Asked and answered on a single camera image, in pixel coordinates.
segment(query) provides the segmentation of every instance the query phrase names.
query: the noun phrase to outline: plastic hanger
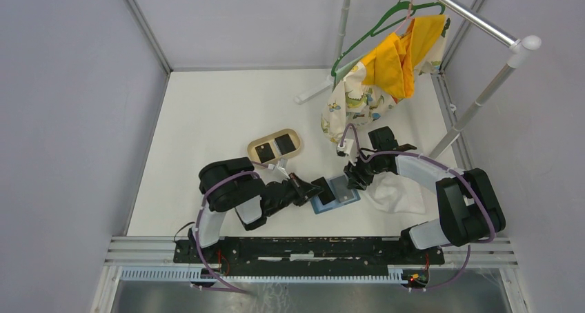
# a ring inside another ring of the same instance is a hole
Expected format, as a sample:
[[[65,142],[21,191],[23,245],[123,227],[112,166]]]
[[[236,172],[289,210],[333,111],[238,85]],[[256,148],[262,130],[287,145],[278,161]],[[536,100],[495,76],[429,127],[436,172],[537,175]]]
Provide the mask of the plastic hanger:
[[[347,49],[347,51],[345,51],[344,53],[342,53],[339,58],[337,58],[337,60],[335,61],[335,63],[333,64],[333,68],[331,68],[331,76],[334,79],[336,79],[336,74],[335,71],[337,70],[337,66],[339,65],[339,63],[341,62],[341,60],[349,53],[351,52],[353,49],[355,49],[361,42],[363,42],[365,39],[367,39],[368,37],[374,37],[384,31],[386,31],[387,29],[397,25],[398,23],[401,23],[402,21],[406,20],[406,17],[392,22],[390,25],[377,30],[378,28],[380,28],[380,26],[382,26],[384,24],[384,22],[386,20],[388,20],[388,18],[390,18],[393,14],[395,14],[396,12],[400,11],[400,10],[407,10],[408,9],[408,5],[410,5],[409,1],[398,1],[398,3],[396,5],[394,5],[390,10],[386,11],[386,13],[382,16],[382,18],[378,21],[378,23],[376,23],[376,25],[370,29],[364,36],[362,36],[360,39],[357,40],[357,42],[355,42],[354,44],[351,45],[351,47],[349,47],[349,49]],[[445,13],[445,5],[443,5],[442,3],[438,3],[438,2],[433,2],[433,3],[425,3],[425,4],[419,4],[419,5],[413,5],[412,8],[412,12],[410,13],[410,16],[415,15],[417,10],[421,10],[423,8],[431,8],[433,6],[439,6],[441,8],[441,12],[439,14],[443,14]]]

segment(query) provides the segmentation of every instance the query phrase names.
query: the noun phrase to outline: metal frame bar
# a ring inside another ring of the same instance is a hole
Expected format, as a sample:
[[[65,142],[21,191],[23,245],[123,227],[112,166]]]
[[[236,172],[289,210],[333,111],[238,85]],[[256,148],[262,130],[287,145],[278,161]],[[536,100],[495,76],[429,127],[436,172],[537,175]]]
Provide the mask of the metal frame bar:
[[[146,21],[146,18],[144,17],[144,13],[142,12],[142,10],[140,10],[138,3],[136,2],[136,0],[124,0],[124,2],[128,6],[130,13],[132,13],[132,17],[134,18],[134,20],[138,24],[140,30],[142,31],[142,34],[144,34],[144,37],[148,41],[150,48],[155,53],[155,56],[157,57],[159,65],[161,66],[163,71],[167,75],[169,75],[172,72],[172,67],[170,66],[159,42],[157,41],[155,34],[152,32],[150,25]]]
[[[465,126],[471,121],[471,119],[473,119],[473,117],[475,117],[475,115],[479,112],[479,109],[495,94],[497,89],[502,86],[507,78],[512,75],[514,70],[515,68],[510,67],[508,64],[504,65],[504,67],[492,79],[492,81],[475,100],[475,102],[471,104],[465,113],[463,113],[459,121],[451,127],[451,129],[441,139],[437,146],[433,148],[433,151],[431,151],[428,155],[430,158],[436,159],[441,153],[443,153],[443,151],[445,151],[448,146],[453,144],[453,142],[459,138]]]
[[[134,208],[136,206],[136,199],[138,197],[138,192],[140,191],[140,185],[142,183],[142,177],[144,176],[144,170],[146,169],[146,163],[148,161],[148,154],[150,153],[150,147],[152,146],[152,141],[155,137],[155,130],[157,129],[157,124],[159,122],[159,117],[161,116],[161,109],[163,108],[164,97],[166,95],[166,89],[168,87],[168,82],[170,80],[170,73],[166,75],[165,83],[163,86],[163,92],[161,94],[160,100],[157,102],[157,110],[155,112],[156,119],[152,125],[152,130],[150,131],[150,136],[148,137],[148,147],[146,148],[146,153],[144,154],[144,159],[142,164],[140,165],[140,178],[136,183],[136,189],[132,193],[132,203],[130,206],[130,210],[128,211],[128,216],[126,218],[126,222],[124,223],[124,228],[122,229],[122,234],[126,235],[128,233],[128,229],[130,228],[130,222],[132,220],[132,215],[134,214]]]
[[[530,312],[528,303],[522,294],[522,284],[520,284],[518,270],[502,268],[499,270],[499,273],[502,276],[502,282],[504,283],[504,289],[506,290],[512,313]]]
[[[344,0],[341,7],[341,18],[339,19],[339,31],[337,33],[337,40],[335,41],[335,58],[341,55],[344,48],[344,39],[346,37],[347,18],[349,14],[349,6],[351,0]]]
[[[468,268],[518,268],[514,249],[507,238],[496,238],[488,244],[471,244],[472,254]],[[452,269],[461,265],[465,259],[466,248],[444,248],[445,264],[434,265],[432,268]],[[172,262],[175,254],[175,243],[171,236],[118,236],[112,237],[105,266],[132,267],[184,267],[186,264]],[[192,267],[203,267],[202,264],[188,264]],[[420,265],[393,265],[392,268],[420,268]]]
[[[483,30],[488,35],[490,35],[494,39],[498,40],[500,43],[504,44],[506,47],[509,48],[509,47],[516,44],[516,41],[518,40],[516,37],[512,36],[507,31],[496,26],[494,23],[492,23],[488,19],[477,14],[474,10],[471,10],[467,6],[460,3],[458,0],[438,0],[438,1],[445,4],[445,6],[447,8],[451,9],[453,12],[455,12],[458,15],[460,15],[461,17],[463,17],[463,19],[469,21],[470,23],[473,23],[479,29]]]
[[[492,243],[471,244],[472,253],[468,269],[480,270],[484,268],[498,269],[502,275],[505,292],[512,307],[513,313],[527,313],[528,308],[524,300],[518,275],[518,263],[514,255],[513,247],[507,238],[497,237]],[[170,236],[118,236],[113,237],[106,256],[106,262],[102,270],[99,287],[97,289],[91,312],[110,312],[117,293],[117,287],[124,275],[129,271],[153,272],[164,270],[170,273],[197,271],[204,267],[202,264],[176,264],[172,262],[175,244]],[[457,269],[461,266],[466,255],[465,247],[444,248],[445,264],[432,265],[431,269]],[[358,283],[396,283],[391,279],[402,269],[420,269],[422,265],[389,265],[390,278],[354,278],[352,282]],[[279,278],[242,277],[245,282],[265,283],[278,282]],[[338,283],[344,280],[323,278],[298,278],[286,280],[287,282],[302,283]]]
[[[478,12],[482,8],[485,1],[486,0],[473,0],[470,9],[474,12]],[[447,50],[445,51],[445,56],[443,57],[443,61],[441,63],[441,72],[444,72],[449,66],[449,63],[453,59],[456,51],[459,48],[459,45],[463,41],[463,38],[467,35],[470,27],[471,25],[469,21],[464,20],[460,27],[457,29],[457,32],[455,33],[453,40],[451,41],[451,44],[449,44]]]
[[[439,106],[441,107],[441,113],[443,114],[443,120],[447,128],[453,127],[457,122],[457,115],[455,111],[451,109],[453,101],[449,94],[446,77],[443,73],[432,74],[431,79],[433,80],[433,86],[437,93],[437,99],[439,100]],[[470,170],[473,168],[473,161],[469,155],[469,147],[463,133],[455,140],[451,146],[453,148],[453,154],[457,162],[457,167]]]

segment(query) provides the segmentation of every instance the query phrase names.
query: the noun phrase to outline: cable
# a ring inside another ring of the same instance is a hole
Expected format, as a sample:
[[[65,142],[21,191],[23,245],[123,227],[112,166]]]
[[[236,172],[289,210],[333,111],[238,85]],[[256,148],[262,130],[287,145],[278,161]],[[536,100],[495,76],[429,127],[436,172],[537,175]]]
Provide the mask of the cable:
[[[425,253],[424,256],[426,258],[426,264],[424,266],[424,271],[427,272],[428,268],[430,267],[430,259],[428,258],[428,253]]]
[[[201,202],[201,209],[199,210],[199,213],[197,214],[197,220],[195,221],[195,247],[197,248],[197,254],[199,255],[199,259],[201,259],[201,262],[205,265],[205,268],[207,268],[207,271],[209,272],[209,274],[211,274],[211,276],[213,276],[214,279],[218,280],[218,282],[220,282],[221,284],[225,285],[228,288],[226,289],[226,288],[222,288],[222,287],[199,287],[199,289],[201,289],[201,290],[238,292],[240,294],[246,293],[245,290],[242,290],[238,287],[235,287],[235,286],[229,284],[227,281],[223,280],[216,272],[213,271],[213,269],[211,267],[209,267],[209,263],[207,262],[207,260],[205,260],[202,248],[199,244],[199,224],[201,223],[201,218],[203,217],[203,210],[204,210],[205,206],[207,205],[207,198],[209,197],[209,195],[212,192],[214,192],[217,188],[221,187],[222,185],[224,185],[228,182],[231,182],[239,177],[248,176],[248,175],[255,177],[255,178],[260,177],[258,175],[258,173],[253,172],[251,170],[248,170],[245,172],[240,172],[238,174],[229,176],[229,177],[221,180],[220,182],[216,183],[209,190],[207,190],[207,192],[203,195],[203,201]]]
[[[448,281],[445,281],[445,282],[440,283],[440,284],[437,284],[437,285],[432,285],[430,287],[425,287],[424,289],[416,289],[416,288],[411,288],[410,287],[408,290],[409,291],[414,290],[414,291],[419,291],[419,292],[425,292],[426,290],[439,289],[441,287],[447,286],[447,285],[455,282],[463,274],[463,271],[465,270],[465,267],[467,267],[467,264],[469,263],[469,258],[470,257],[471,257],[471,245],[467,245],[467,256],[465,257],[465,261],[463,262],[463,265],[461,266],[461,268],[454,275],[454,277],[452,277]]]
[[[187,228],[188,226],[192,225],[193,223],[195,223],[195,222],[193,222],[193,221],[187,222],[187,224],[185,224],[183,227],[181,227],[181,229],[177,230],[177,232],[175,232],[175,235],[172,237],[172,242],[177,244],[177,235],[181,232],[181,230]]]
[[[400,30],[400,28],[402,28],[402,26],[404,26],[404,24],[410,20],[410,13],[413,11],[413,3],[415,0],[410,0],[410,4],[408,4],[408,12],[406,13],[406,19],[404,19],[404,21],[402,21],[402,23],[400,24],[400,26],[398,26],[398,28],[396,28],[396,30],[394,30],[394,33],[396,33],[398,30]]]
[[[268,168],[268,165],[266,165],[264,163],[259,163],[258,161],[251,161],[251,160],[250,160],[250,162],[253,163],[254,165],[261,166],[261,167],[264,167],[264,168]]]
[[[229,260],[226,258],[226,256],[224,256],[224,255],[222,255],[222,256],[221,256],[221,258],[222,258],[223,260],[225,260],[225,261],[226,261],[226,263],[228,264],[228,270],[226,270],[226,275],[225,275],[225,276],[228,276],[228,274],[230,274],[230,261],[229,261]]]
[[[353,123],[349,123],[346,126],[346,129],[344,130],[344,134],[343,134],[343,136],[341,136],[340,146],[343,147],[343,142],[344,142],[344,139],[346,138],[346,135],[347,135],[349,128],[351,128],[353,130],[353,136],[355,137],[355,145],[356,145],[357,149],[360,150],[359,139],[357,138],[357,130],[355,129],[355,126],[353,125]],[[469,185],[469,183],[463,178],[463,176],[461,174],[459,174],[458,172],[443,165],[439,161],[431,159],[431,158],[424,156],[422,154],[413,153],[413,152],[379,151],[379,152],[370,154],[367,158],[364,158],[364,156],[362,156],[362,155],[360,155],[359,158],[361,158],[364,163],[369,163],[373,157],[379,156],[382,154],[404,155],[404,156],[408,156],[408,157],[421,158],[429,163],[432,163],[433,165],[437,166],[438,168],[441,168],[442,170],[445,170],[445,171],[455,175],[455,177],[457,177],[457,179],[463,184],[463,186],[467,189],[467,191],[473,197],[475,204],[479,208],[479,211],[482,213],[482,216],[486,220],[486,223],[488,224],[488,228],[490,230],[490,236],[488,237],[488,239],[483,239],[483,240],[480,239],[480,240],[476,241],[476,243],[489,243],[489,242],[493,241],[493,239],[495,238],[495,228],[494,228],[494,225],[492,223],[492,220],[490,219],[490,217],[488,215],[488,211],[486,211],[486,208],[484,207],[484,204],[482,204],[482,202],[479,200],[478,195],[475,194],[475,191],[473,191],[471,185]]]
[[[368,149],[368,148],[361,148],[360,151],[367,151],[367,152],[372,152],[372,153],[376,153],[376,150],[372,150],[372,149]]]

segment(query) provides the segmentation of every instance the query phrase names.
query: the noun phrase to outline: white platform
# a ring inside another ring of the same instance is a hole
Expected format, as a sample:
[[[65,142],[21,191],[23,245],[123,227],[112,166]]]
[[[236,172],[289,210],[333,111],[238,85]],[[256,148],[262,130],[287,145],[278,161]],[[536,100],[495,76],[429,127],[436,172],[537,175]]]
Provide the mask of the white platform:
[[[194,221],[201,206],[200,169],[213,161],[246,156],[252,140],[284,128],[297,131],[301,153],[287,170],[305,181],[341,174],[345,161],[320,127],[327,94],[297,105],[293,97],[320,83],[327,70],[249,70],[173,72],[140,185],[128,236],[172,236]],[[445,135],[437,95],[430,76],[420,76],[415,96],[384,117],[361,128],[360,141],[370,147],[367,132],[389,125],[400,144],[411,143],[425,153]],[[451,149],[439,160],[455,166]],[[277,180],[258,171],[265,183]],[[222,236],[398,236],[400,230],[438,217],[437,201],[420,189],[426,215],[388,214],[362,200],[315,215],[310,203],[289,206],[268,218],[265,226],[247,232],[233,211]]]

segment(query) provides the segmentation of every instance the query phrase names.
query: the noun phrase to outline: garment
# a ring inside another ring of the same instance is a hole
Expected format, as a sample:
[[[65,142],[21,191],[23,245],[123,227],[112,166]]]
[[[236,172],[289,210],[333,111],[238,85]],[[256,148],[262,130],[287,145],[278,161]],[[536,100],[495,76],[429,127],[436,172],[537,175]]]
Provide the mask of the garment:
[[[405,34],[389,34],[335,86],[321,114],[321,129],[337,143],[347,123],[365,125],[415,91],[415,77],[441,65],[450,19],[414,18]]]

